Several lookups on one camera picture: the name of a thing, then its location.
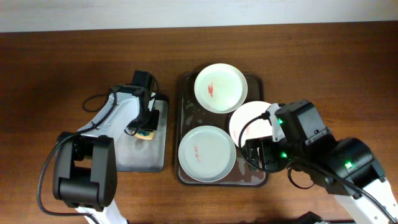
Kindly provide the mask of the green yellow sponge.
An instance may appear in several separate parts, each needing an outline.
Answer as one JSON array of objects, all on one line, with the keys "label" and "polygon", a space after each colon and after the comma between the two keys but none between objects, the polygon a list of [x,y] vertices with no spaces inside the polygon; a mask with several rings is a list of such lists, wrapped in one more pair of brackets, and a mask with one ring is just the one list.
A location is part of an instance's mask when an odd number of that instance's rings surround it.
[{"label": "green yellow sponge", "polygon": [[154,138],[154,131],[138,131],[134,136],[138,139],[152,140]]}]

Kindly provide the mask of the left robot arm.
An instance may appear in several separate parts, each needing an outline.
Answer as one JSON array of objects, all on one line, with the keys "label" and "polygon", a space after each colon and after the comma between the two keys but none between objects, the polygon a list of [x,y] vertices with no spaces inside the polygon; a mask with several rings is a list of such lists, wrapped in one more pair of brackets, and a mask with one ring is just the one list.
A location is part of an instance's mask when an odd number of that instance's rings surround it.
[{"label": "left robot arm", "polygon": [[127,223],[114,201],[116,141],[128,126],[143,127],[153,111],[153,86],[116,85],[97,115],[75,133],[63,132],[53,176],[53,196],[89,223]]}]

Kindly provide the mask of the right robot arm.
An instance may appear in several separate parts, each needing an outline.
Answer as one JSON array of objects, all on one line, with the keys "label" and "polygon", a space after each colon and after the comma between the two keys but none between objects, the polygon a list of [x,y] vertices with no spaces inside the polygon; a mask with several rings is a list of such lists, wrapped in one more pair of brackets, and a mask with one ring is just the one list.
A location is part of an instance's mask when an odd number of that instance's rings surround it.
[{"label": "right robot arm", "polygon": [[307,100],[274,103],[244,125],[268,121],[272,135],[238,148],[251,167],[265,173],[304,172],[323,187],[355,223],[397,223],[397,201],[376,156],[358,138],[336,140],[315,105]]}]

